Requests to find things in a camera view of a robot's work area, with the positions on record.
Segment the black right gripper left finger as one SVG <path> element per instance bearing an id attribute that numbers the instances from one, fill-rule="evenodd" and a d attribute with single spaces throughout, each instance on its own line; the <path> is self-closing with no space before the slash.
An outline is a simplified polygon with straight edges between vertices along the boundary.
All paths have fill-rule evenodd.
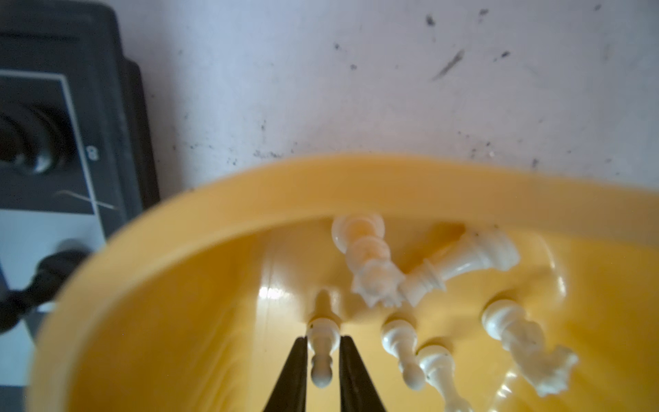
<path id="1" fill-rule="evenodd" d="M 264 412 L 305 412 L 307 367 L 307 338 L 300 336 L 293 343 Z"/>

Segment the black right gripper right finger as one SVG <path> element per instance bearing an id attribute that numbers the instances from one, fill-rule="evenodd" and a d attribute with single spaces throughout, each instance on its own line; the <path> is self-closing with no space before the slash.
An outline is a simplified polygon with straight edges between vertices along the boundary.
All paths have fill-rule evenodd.
<path id="1" fill-rule="evenodd" d="M 341 412 L 385 412 L 351 336 L 341 337 L 339 352 Z"/>

